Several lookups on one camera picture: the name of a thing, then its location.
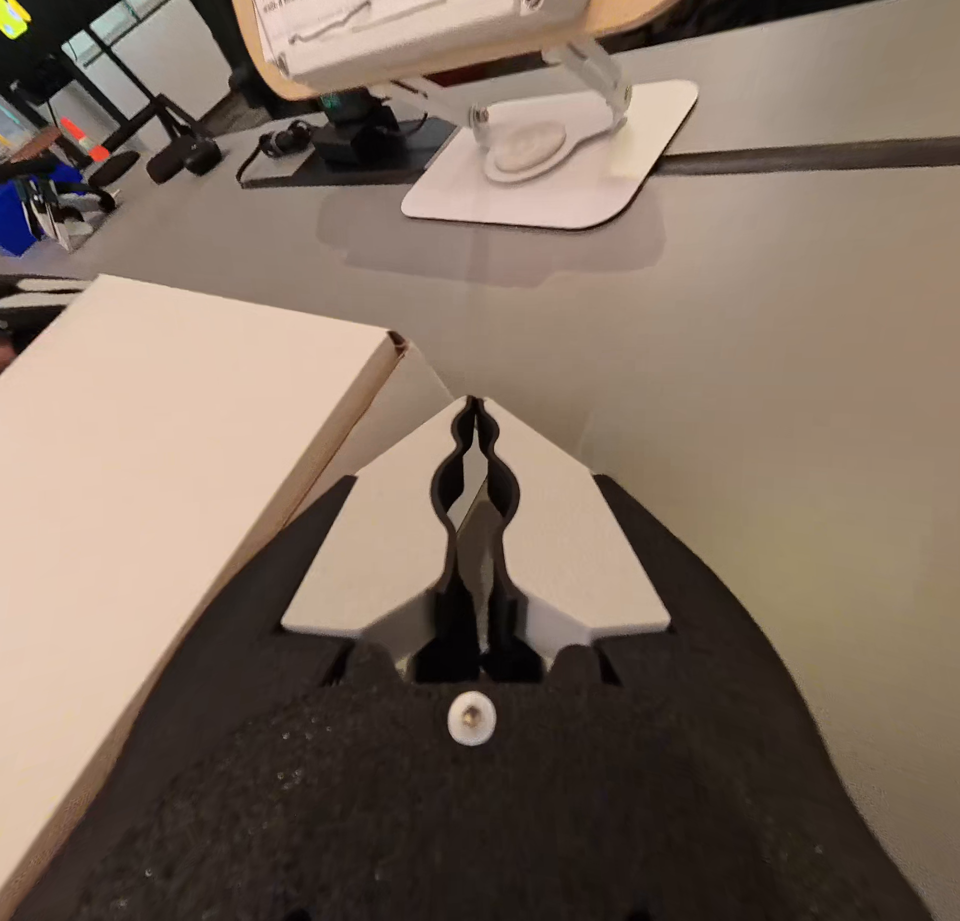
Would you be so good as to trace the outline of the grey charger with green lights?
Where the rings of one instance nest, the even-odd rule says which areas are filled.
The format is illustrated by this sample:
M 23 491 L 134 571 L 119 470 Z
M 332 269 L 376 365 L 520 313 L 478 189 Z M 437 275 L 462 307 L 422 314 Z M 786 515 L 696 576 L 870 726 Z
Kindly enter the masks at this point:
M 332 91 L 318 98 L 329 123 L 337 127 L 365 123 L 381 106 L 366 87 Z

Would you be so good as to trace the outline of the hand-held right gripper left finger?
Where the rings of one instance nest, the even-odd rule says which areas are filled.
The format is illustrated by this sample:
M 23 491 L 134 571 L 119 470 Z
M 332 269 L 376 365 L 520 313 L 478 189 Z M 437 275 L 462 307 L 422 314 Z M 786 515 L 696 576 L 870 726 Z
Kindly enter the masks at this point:
M 353 478 L 281 618 L 376 644 L 417 682 L 475 680 L 480 645 L 458 534 L 481 489 L 476 401 L 457 399 Z

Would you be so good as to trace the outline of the black screen stand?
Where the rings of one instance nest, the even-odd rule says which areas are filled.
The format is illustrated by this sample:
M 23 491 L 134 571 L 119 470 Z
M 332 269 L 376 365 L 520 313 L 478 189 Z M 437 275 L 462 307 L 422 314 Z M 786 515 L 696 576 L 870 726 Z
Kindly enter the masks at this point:
M 69 81 L 54 96 L 54 114 L 63 131 L 75 129 L 91 147 L 114 154 L 125 148 L 156 153 L 179 136 L 198 141 L 210 129 L 169 95 L 148 85 L 123 59 L 115 45 L 107 44 L 92 28 L 86 30 L 98 56 L 93 63 L 78 63 L 64 47 L 55 51 L 54 63 Z

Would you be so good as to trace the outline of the cardboard box with lid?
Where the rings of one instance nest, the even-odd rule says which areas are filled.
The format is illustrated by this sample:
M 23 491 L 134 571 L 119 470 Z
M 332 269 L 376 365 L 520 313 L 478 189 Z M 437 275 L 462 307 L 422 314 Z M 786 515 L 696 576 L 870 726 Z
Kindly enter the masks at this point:
M 2 919 L 216 591 L 453 400 L 387 328 L 109 275 L 6 368 Z

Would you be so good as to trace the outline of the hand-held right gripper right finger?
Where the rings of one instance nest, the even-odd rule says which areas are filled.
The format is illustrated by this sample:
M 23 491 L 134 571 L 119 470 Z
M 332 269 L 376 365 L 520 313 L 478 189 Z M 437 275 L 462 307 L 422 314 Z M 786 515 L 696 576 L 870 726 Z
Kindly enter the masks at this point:
M 568 647 L 666 632 L 670 615 L 591 470 L 492 399 L 477 401 L 491 543 L 488 673 L 542 673 Z

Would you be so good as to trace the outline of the white hinged stand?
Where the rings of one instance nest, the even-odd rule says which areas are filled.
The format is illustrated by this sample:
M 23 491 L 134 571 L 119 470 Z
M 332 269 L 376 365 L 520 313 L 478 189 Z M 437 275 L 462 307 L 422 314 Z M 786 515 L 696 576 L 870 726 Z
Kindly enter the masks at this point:
M 687 120 L 699 89 L 688 80 L 631 82 L 602 37 L 535 51 L 578 80 L 571 94 L 467 102 L 433 75 L 370 88 L 457 130 L 405 195 L 402 214 L 576 231 L 622 213 Z

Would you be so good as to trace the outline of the black adapter block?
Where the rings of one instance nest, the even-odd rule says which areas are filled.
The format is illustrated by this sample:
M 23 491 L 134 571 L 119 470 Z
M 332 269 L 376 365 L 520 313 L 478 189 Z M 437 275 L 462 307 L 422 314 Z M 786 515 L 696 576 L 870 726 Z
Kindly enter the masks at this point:
M 361 120 L 315 127 L 309 143 L 335 171 L 366 171 L 399 157 L 403 136 L 393 110 L 381 104 Z

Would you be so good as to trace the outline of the orange stick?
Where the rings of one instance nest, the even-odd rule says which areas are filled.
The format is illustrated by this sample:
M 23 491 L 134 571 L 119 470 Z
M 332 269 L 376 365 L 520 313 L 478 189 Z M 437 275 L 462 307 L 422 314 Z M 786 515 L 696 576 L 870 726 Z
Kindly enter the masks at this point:
M 93 163 L 102 163 L 111 158 L 112 153 L 106 147 L 103 147 L 102 144 L 88 135 L 70 118 L 61 116 L 58 120 L 58 125 Z

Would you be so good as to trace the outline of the black screen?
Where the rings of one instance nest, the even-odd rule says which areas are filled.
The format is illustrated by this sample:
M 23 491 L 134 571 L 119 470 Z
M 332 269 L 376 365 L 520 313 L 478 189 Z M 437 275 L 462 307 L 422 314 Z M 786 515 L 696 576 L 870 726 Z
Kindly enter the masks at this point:
M 30 73 L 125 0 L 1 0 L 1 83 Z

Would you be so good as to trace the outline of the printed paper sheet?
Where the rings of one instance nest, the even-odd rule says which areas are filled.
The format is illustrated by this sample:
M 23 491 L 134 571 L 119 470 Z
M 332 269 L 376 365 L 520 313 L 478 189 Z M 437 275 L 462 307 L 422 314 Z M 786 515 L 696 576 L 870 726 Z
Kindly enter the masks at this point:
M 575 23 L 591 0 L 251 0 L 270 64 L 318 88 L 333 75 L 537 35 Z

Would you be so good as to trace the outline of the blue storage bin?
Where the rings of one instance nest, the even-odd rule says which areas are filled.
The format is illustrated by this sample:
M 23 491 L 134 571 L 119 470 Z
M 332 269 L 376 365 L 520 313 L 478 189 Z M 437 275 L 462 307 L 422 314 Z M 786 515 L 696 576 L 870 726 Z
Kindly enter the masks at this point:
M 5 256 L 21 258 L 32 247 L 46 240 L 41 228 L 32 228 L 14 182 L 1 180 L 1 251 Z

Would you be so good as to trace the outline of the black cylindrical device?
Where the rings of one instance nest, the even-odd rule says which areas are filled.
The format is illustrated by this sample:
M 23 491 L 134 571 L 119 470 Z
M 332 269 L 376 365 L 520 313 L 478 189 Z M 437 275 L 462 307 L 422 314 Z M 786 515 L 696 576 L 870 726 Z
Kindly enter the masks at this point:
M 202 177 L 217 168 L 223 159 L 219 144 L 208 137 L 180 135 L 149 159 L 146 166 L 150 181 L 168 183 L 183 171 Z

